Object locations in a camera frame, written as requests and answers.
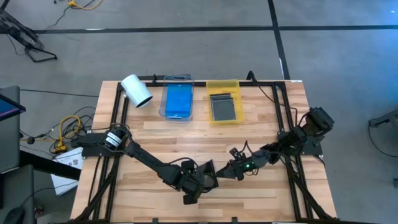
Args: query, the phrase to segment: yellow container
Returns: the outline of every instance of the yellow container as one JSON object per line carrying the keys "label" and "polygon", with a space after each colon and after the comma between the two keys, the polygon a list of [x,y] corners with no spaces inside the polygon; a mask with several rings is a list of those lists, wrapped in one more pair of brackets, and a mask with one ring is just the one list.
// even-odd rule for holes
{"label": "yellow container", "polygon": [[[238,80],[212,80],[206,82],[207,96],[209,102],[209,120],[211,124],[238,124],[244,120],[241,89]],[[234,120],[215,121],[211,107],[210,95],[230,93],[234,101],[235,117]]]}

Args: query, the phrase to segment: wooden table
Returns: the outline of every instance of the wooden table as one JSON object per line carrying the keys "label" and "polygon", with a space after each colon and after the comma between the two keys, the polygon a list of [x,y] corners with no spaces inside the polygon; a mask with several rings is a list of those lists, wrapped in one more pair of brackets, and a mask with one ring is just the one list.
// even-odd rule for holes
{"label": "wooden table", "polygon": [[[103,82],[95,111],[93,128],[106,128],[111,121],[118,82]],[[300,119],[308,110],[302,82],[286,81],[290,105],[298,109]],[[270,87],[262,89],[272,97]],[[193,120],[188,124],[166,123],[158,110],[162,87],[150,87],[153,99],[145,108],[129,105],[127,121],[133,138],[143,149],[164,162],[179,157],[191,157],[200,164],[213,159],[216,169],[232,159],[228,153],[242,149],[245,140],[252,150],[277,140],[279,130],[275,105],[258,87],[241,87],[245,121],[242,124],[210,126],[205,87],[195,87]],[[120,103],[118,119],[120,121]],[[285,127],[289,127],[283,114]],[[328,180],[323,164],[313,156],[302,156],[309,191],[327,213],[335,216]],[[86,207],[97,158],[85,160],[76,193],[71,218]],[[98,186],[99,173],[94,190]],[[289,183],[284,165],[266,165],[257,176],[245,176],[243,181],[219,179],[220,187],[202,194],[197,204],[184,205],[183,192],[176,192],[162,183],[156,173],[135,159],[123,156],[119,165],[118,181],[113,203],[112,222],[240,222],[293,221],[294,212]],[[302,194],[298,191],[300,210],[305,217]],[[104,217],[106,192],[101,204],[100,218]]]}

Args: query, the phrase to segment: blue plastic box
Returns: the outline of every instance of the blue plastic box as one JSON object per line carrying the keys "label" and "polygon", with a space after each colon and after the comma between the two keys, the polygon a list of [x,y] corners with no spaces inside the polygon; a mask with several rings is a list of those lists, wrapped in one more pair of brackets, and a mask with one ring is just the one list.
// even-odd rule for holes
{"label": "blue plastic box", "polygon": [[190,122],[193,104],[193,78],[174,75],[164,78],[159,114],[168,122]]}

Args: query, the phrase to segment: concrete floor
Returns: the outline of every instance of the concrete floor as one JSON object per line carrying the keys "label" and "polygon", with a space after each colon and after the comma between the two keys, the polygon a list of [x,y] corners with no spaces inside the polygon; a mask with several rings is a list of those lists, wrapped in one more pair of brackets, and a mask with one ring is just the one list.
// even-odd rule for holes
{"label": "concrete floor", "polygon": [[[398,24],[395,1],[274,2],[280,26]],[[65,1],[12,0],[6,10],[26,26],[44,29],[65,6]],[[265,0],[113,0],[93,11],[68,10],[54,29],[271,24]],[[303,80],[310,105],[324,107],[336,121],[322,146],[338,216],[396,223],[398,190],[392,178],[398,177],[397,159],[375,150],[367,124],[398,109],[398,30],[283,31],[281,35],[291,79]],[[59,60],[34,64],[26,56],[14,55],[7,37],[0,35],[0,87],[97,95],[103,80],[120,80],[132,73],[190,73],[196,79],[217,79],[244,78],[253,70],[257,78],[282,79],[273,31],[45,34],[40,39]],[[96,99],[22,92],[21,104],[27,108],[21,129],[39,134],[78,108],[95,106]],[[390,130],[389,125],[373,130],[374,140],[386,152],[398,154]],[[47,151],[48,145],[34,147]],[[52,184],[50,176],[40,172],[35,180],[36,189]],[[62,197],[49,191],[38,194],[37,200],[47,209],[39,223],[68,220],[73,199],[74,191]]]}

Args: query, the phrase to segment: black clamp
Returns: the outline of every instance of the black clamp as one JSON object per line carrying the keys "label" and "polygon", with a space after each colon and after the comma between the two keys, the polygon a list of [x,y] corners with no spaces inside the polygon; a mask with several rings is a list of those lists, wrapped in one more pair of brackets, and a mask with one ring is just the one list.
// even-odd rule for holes
{"label": "black clamp", "polygon": [[152,79],[152,84],[153,84],[153,85],[156,84],[156,80],[157,80],[157,77],[156,77],[156,75],[154,74],[154,77],[153,77],[153,79]]}
{"label": "black clamp", "polygon": [[238,218],[232,217],[232,224],[238,224]]}
{"label": "black clamp", "polygon": [[251,80],[251,83],[253,85],[257,85],[256,77],[254,76],[254,73],[252,71],[249,71],[248,76],[246,77],[246,80]]}
{"label": "black clamp", "polygon": [[122,91],[122,90],[124,90],[124,88],[122,86],[122,83],[118,82],[118,86],[116,87],[116,92],[119,92],[119,91]]}

